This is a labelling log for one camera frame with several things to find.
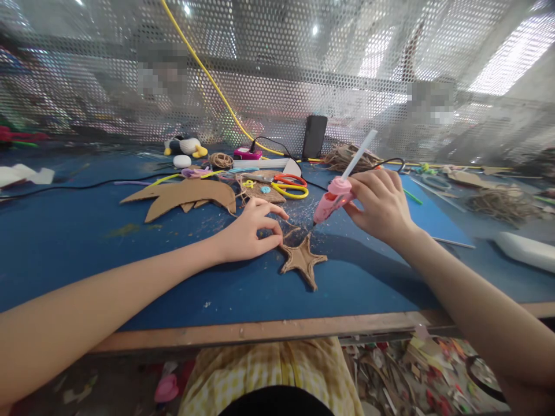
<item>yellow checkered skirt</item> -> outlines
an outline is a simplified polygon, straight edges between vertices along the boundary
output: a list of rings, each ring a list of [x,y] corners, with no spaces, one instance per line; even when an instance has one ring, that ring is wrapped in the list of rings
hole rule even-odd
[[[241,396],[275,385],[302,388],[335,416],[364,415],[337,338],[206,348],[179,415],[216,416]]]

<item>finger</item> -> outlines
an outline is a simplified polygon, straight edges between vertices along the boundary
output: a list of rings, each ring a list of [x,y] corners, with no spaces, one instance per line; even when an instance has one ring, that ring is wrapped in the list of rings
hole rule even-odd
[[[390,192],[395,193],[397,189],[395,188],[395,185],[393,183],[393,180],[391,179],[391,176],[389,176],[386,170],[387,169],[376,170],[375,175],[382,180],[383,184],[386,186],[387,189],[390,190]]]
[[[355,225],[359,228],[362,228],[362,224],[364,222],[364,214],[358,207],[351,201],[348,204],[343,205],[343,208],[347,212],[347,215],[351,217],[351,220],[355,223]]]
[[[282,228],[279,226],[279,222],[273,218],[262,217],[256,224],[258,229],[268,228],[272,230],[274,234],[283,235]]]
[[[250,198],[249,201],[247,202],[247,205],[245,205],[245,209],[243,211],[250,211],[251,209],[254,209],[257,206],[260,206],[266,203],[269,203],[269,202],[262,198]]]
[[[283,236],[274,234],[270,235],[270,237],[266,237],[262,240],[258,240],[257,242],[257,251],[258,255],[263,254],[267,251],[270,251],[273,248],[276,248],[283,242]]]
[[[389,170],[389,169],[384,169],[384,170],[391,178],[391,181],[393,182],[395,189],[399,192],[403,192],[403,182],[401,181],[401,176],[394,170]]]
[[[363,206],[368,206],[373,203],[378,202],[378,197],[372,192],[368,186],[359,181],[356,177],[358,173],[347,178],[351,182],[351,192],[355,194],[357,199],[362,203]]]
[[[374,170],[356,173],[353,177],[365,184],[378,198],[383,198],[386,195],[391,194],[391,192],[383,184],[382,179],[376,175]]]
[[[266,203],[256,208],[263,216],[267,216],[270,212],[279,215],[284,220],[289,219],[289,215],[285,212],[285,210],[273,203]]]

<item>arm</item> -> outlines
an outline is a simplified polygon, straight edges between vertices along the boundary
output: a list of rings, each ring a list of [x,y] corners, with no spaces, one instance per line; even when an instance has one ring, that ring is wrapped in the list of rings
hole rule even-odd
[[[529,404],[531,393],[555,392],[555,334],[416,226],[396,172],[357,173],[350,182],[364,211],[351,204],[345,207],[349,216],[422,275],[501,379],[513,410]]]
[[[270,212],[288,219],[282,208],[254,198],[228,228],[206,240],[97,274],[0,314],[0,408],[51,380],[193,274],[277,247],[283,235],[278,222],[266,217]],[[259,240],[261,228],[273,235]],[[242,244],[230,244],[237,240]]]

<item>hand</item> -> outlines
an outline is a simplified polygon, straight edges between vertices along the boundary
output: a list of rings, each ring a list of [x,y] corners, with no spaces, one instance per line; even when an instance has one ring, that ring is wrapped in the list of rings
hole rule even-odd
[[[214,252],[219,252],[223,262],[248,260],[264,254],[282,243],[283,232],[277,220],[266,215],[275,213],[284,220],[289,215],[283,208],[261,198],[251,198],[243,213],[229,227],[211,237],[216,245]],[[259,240],[257,231],[271,229],[273,235]]]
[[[351,192],[364,211],[350,202],[344,205],[353,222],[373,237],[395,246],[420,230],[412,221],[401,178],[388,169],[369,170],[349,177]]]

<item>yellow scissors handle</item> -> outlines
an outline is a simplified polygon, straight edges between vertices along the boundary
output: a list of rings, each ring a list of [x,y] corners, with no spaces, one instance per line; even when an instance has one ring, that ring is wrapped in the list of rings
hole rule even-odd
[[[276,184],[276,183],[272,182],[272,188],[274,188],[277,192],[279,192],[283,196],[287,196],[287,197],[293,198],[293,199],[302,199],[302,198],[306,198],[308,196],[308,188],[301,187],[301,186]],[[304,193],[300,194],[300,195],[290,194],[289,192],[284,191],[283,190],[284,188],[285,189],[295,189],[295,190],[303,191]]]

